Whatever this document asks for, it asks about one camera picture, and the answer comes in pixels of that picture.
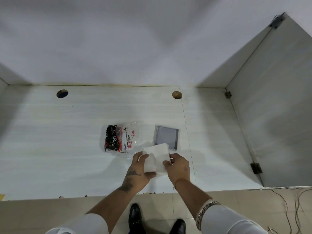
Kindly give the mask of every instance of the stack of white napkins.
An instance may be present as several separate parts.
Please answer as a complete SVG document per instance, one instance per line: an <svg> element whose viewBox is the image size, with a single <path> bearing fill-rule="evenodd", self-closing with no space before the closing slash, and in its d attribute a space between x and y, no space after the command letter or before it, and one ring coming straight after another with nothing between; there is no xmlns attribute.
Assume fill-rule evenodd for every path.
<svg viewBox="0 0 312 234"><path fill-rule="evenodd" d="M166 173L163 161L170 161L169 148L166 143L142 149L143 154L149 154L144 163L144 172L156 172L158 175Z"/></svg>

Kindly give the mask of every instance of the rolled-up sleeve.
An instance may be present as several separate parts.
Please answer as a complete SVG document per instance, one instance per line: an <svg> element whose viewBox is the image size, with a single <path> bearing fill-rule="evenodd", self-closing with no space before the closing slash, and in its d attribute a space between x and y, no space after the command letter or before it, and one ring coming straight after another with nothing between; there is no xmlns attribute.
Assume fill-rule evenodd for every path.
<svg viewBox="0 0 312 234"><path fill-rule="evenodd" d="M105 220L95 214L89 213L77 217L60 225L58 228L49 230L46 234L108 234Z"/></svg>
<svg viewBox="0 0 312 234"><path fill-rule="evenodd" d="M254 221L223 205L213 205L207 209L202 218L201 230L203 234L268 233Z"/></svg>

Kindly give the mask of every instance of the person's left hand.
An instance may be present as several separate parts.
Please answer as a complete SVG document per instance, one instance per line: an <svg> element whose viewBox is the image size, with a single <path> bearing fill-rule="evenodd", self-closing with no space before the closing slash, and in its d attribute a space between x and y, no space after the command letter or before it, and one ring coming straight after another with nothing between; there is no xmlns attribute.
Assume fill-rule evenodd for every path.
<svg viewBox="0 0 312 234"><path fill-rule="evenodd" d="M142 155L142 152L138 152L133 156L132 164L118 190L126 193L131 192L135 195L149 183L150 179L156 177L156 173L144 173L144 163L148 156L148 154Z"/></svg>

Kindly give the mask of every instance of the black shoe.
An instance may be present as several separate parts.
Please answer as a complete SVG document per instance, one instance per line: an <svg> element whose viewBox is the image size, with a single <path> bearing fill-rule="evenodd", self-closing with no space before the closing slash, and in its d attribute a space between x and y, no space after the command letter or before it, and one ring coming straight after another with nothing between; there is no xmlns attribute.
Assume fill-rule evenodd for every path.
<svg viewBox="0 0 312 234"><path fill-rule="evenodd" d="M185 234L186 232L186 225L183 219L179 218L174 223L174 226L171 228L169 234Z"/></svg>
<svg viewBox="0 0 312 234"><path fill-rule="evenodd" d="M138 204L136 204L136 203L133 204L130 208L128 223L129 223L130 229L134 224L141 224L142 223L141 210L140 210L140 207L138 206Z"/></svg>

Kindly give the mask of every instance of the person's right hand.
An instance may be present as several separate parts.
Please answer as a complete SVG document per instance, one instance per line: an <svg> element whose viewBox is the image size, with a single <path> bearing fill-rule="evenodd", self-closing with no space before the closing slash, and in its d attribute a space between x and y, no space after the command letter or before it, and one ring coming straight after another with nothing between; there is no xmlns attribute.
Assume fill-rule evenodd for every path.
<svg viewBox="0 0 312 234"><path fill-rule="evenodd" d="M191 181L189 161L177 153L170 154L170 157L172 164L169 161L163 161L163 165L172 184L175 186L180 179Z"/></svg>

